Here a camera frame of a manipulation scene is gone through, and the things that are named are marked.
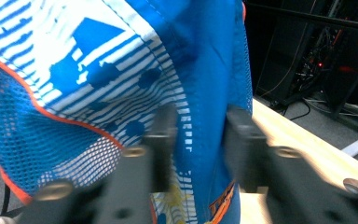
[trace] light wood surface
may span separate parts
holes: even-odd
[[[316,172],[331,184],[344,188],[343,180],[358,180],[358,161],[289,119],[254,100],[253,120],[268,137],[271,146],[298,149]],[[241,223],[271,223],[263,194],[241,194]]]

